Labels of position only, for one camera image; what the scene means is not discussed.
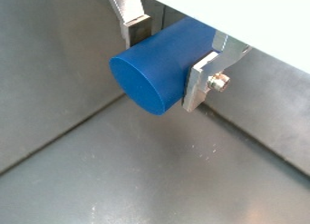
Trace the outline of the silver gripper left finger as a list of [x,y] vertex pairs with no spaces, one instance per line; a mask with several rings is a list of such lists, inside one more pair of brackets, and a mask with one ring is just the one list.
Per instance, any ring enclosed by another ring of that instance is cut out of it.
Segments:
[[126,48],[130,48],[151,36],[151,17],[140,0],[110,0],[110,4],[120,21]]

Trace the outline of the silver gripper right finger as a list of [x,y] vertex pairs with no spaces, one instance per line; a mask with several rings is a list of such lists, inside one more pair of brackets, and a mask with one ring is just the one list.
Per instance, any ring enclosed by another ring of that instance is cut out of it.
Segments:
[[215,32],[212,50],[195,62],[187,75],[183,108],[192,112],[204,102],[210,90],[222,92],[230,82],[224,69],[234,65],[253,48],[231,37]]

